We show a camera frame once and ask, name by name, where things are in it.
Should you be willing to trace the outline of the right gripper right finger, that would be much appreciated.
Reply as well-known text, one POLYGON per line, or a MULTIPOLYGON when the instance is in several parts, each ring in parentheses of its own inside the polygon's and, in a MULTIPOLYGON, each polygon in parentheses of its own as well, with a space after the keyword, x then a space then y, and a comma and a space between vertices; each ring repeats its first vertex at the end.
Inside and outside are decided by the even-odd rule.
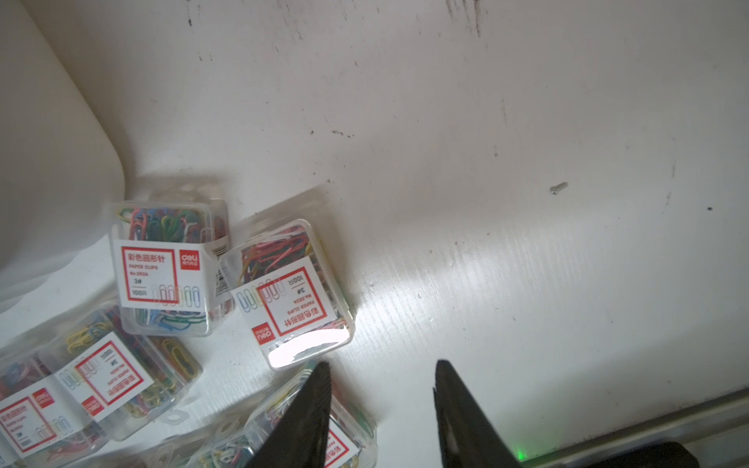
POLYGON ((448 360, 438 360, 433 387, 443 467, 520 467, 448 360))

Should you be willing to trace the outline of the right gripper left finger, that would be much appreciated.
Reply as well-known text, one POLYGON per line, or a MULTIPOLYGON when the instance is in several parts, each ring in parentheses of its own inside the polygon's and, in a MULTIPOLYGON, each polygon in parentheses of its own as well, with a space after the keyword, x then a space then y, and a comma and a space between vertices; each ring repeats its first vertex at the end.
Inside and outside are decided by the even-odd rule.
POLYGON ((327 362, 314 366, 286 411, 274 420, 276 425, 261 440, 255 411, 245 426, 247 438, 255 446, 247 467, 323 467, 326 464, 332 375, 327 362))

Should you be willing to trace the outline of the paper clip box seventeenth removed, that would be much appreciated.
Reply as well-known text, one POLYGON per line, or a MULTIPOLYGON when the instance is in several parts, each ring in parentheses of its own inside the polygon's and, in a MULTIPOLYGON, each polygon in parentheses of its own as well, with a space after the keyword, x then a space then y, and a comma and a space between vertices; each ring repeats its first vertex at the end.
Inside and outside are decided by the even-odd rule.
MULTIPOLYGON (((244 432, 253 454, 278 426, 314 367, 313 362, 308 363, 286 381, 271 387, 269 395, 249 416, 244 432)), ((376 423, 333 382, 326 465, 374 467, 377 457, 376 423)))

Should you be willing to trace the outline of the paper clip box fifteenth removed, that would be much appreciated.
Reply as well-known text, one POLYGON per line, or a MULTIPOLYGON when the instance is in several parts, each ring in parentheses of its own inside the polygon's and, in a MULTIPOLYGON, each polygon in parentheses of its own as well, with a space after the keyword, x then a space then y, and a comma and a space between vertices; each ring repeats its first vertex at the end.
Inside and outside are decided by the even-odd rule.
POLYGON ((237 431, 204 444, 193 454, 188 468, 242 468, 254 457, 250 440, 244 431, 237 431))

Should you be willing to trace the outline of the white plastic storage tray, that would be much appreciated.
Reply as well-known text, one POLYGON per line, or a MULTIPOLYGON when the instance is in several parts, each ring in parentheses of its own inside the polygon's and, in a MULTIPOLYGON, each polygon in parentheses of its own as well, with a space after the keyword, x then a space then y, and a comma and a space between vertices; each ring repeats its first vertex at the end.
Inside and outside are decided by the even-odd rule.
POLYGON ((1 4, 1 308, 108 230, 120 158, 23 3, 1 4))

